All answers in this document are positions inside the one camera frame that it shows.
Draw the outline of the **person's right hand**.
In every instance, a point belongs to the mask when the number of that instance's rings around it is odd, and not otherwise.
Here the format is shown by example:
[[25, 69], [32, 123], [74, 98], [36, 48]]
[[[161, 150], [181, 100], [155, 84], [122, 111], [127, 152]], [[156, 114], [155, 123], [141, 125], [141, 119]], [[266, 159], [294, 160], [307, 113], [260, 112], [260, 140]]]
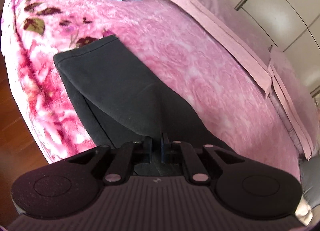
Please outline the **person's right hand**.
[[301, 197], [300, 202], [297, 206], [295, 216], [305, 226], [309, 225], [313, 218], [311, 206], [303, 196]]

